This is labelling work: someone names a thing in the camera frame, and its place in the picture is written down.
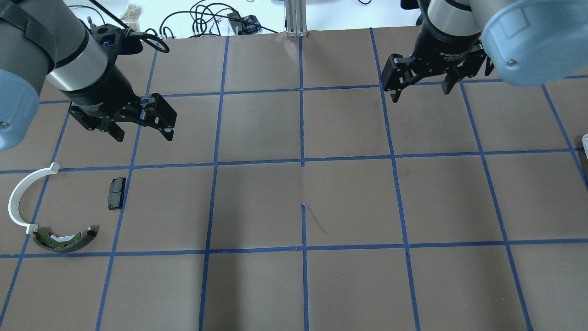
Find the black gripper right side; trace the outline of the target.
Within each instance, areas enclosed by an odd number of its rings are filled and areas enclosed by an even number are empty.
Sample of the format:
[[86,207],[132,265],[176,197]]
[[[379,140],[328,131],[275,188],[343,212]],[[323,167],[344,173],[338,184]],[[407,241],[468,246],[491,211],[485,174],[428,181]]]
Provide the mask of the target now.
[[384,91],[397,103],[406,87],[424,78],[444,75],[441,88],[443,94],[448,95],[458,82],[475,77],[485,63],[487,54],[480,37],[480,32],[450,35],[430,22],[422,23],[412,54],[388,57],[380,74]]

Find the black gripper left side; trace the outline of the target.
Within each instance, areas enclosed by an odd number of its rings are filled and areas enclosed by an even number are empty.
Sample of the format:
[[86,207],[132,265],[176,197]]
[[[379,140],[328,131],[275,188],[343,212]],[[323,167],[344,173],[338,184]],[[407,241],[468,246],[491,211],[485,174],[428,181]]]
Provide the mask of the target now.
[[159,131],[166,141],[174,139],[178,113],[158,93],[141,99],[119,69],[107,69],[97,82],[69,91],[68,98],[69,113],[86,130],[97,129],[122,142],[125,132],[118,122],[133,122]]

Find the left-side grey robot arm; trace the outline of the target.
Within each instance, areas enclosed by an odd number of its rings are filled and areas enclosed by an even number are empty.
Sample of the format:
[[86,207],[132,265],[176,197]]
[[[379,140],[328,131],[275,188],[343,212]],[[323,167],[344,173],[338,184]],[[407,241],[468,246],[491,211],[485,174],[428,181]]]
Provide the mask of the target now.
[[158,93],[137,96],[116,67],[120,55],[139,54],[144,44],[168,53],[158,35],[119,23],[87,27],[61,0],[1,2],[1,149],[19,145],[49,82],[71,101],[68,113],[89,131],[122,142],[121,122],[174,138],[177,113]]

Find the right-side grey robot arm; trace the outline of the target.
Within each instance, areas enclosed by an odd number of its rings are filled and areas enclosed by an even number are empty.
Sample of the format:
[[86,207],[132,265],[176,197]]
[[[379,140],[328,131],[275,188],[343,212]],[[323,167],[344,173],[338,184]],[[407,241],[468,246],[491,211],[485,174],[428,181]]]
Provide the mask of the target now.
[[444,76],[444,94],[484,69],[513,86],[557,81],[587,66],[585,0],[403,0],[422,15],[414,50],[391,54],[380,74],[384,91],[401,92]]

